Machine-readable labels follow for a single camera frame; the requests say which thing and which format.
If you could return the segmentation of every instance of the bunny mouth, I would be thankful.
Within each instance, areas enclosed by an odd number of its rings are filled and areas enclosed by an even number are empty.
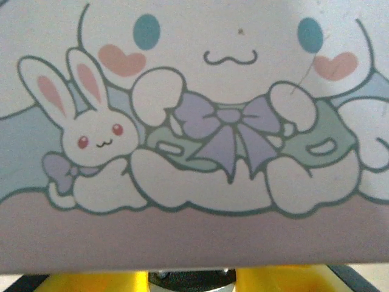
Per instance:
[[[212,66],[223,64],[226,61],[232,61],[238,65],[251,65],[251,64],[254,64],[258,59],[258,53],[256,52],[256,50],[253,50],[252,52],[253,52],[253,58],[249,61],[241,61],[241,60],[238,60],[234,57],[224,57],[224,58],[221,58],[221,59],[216,60],[216,61],[210,61],[208,59],[208,56],[210,54],[209,50],[206,51],[202,57],[208,65],[212,65]]]
[[[100,145],[98,145],[98,144],[96,144],[96,146],[98,147],[98,148],[102,148],[102,147],[104,147],[105,145],[111,145],[112,144],[112,142],[113,142],[113,140],[112,139],[110,139],[109,140],[109,142],[103,142],[102,144],[100,144]]]

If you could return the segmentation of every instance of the rabbit ear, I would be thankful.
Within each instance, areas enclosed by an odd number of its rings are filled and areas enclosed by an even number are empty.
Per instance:
[[[24,57],[18,63],[19,76],[31,96],[47,115],[64,127],[75,119],[75,105],[65,78],[47,61]]]
[[[71,49],[67,53],[67,62],[74,80],[88,102],[97,110],[107,108],[106,87],[94,60],[78,49]]]

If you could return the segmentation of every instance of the cartoon bunny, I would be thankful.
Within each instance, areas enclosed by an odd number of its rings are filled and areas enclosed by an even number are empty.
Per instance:
[[[356,135],[329,102],[373,66],[349,2],[96,1],[80,23],[84,48],[157,127],[131,157],[155,202],[306,214],[356,189]]]
[[[128,155],[139,143],[136,127],[110,108],[101,72],[92,58],[70,49],[67,63],[92,107],[82,113],[76,112],[64,77],[51,64],[36,57],[24,57],[18,64],[27,90],[62,130],[66,157],[49,153],[43,159],[47,175],[54,180],[49,183],[51,201],[60,208],[77,204],[96,213],[145,207],[128,173]]]

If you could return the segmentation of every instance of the purple bow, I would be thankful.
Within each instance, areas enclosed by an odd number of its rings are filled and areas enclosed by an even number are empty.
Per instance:
[[[58,192],[70,191],[74,179],[81,173],[89,176],[98,172],[96,167],[77,167],[60,154],[48,153],[43,157],[43,169],[57,184]]]
[[[281,126],[265,96],[259,96],[243,109],[217,109],[208,99],[187,92],[174,110],[183,132],[204,145],[192,157],[218,163],[232,180],[236,162],[236,135],[246,151],[246,162],[253,178],[263,162],[277,152],[260,133],[275,134]]]

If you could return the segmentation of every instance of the cartoon dog face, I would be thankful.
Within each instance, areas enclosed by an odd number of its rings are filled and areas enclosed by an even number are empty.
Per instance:
[[[94,1],[82,42],[113,84],[179,70],[189,90],[239,103],[287,80],[314,97],[341,94],[368,75],[371,54],[357,16],[340,1]]]

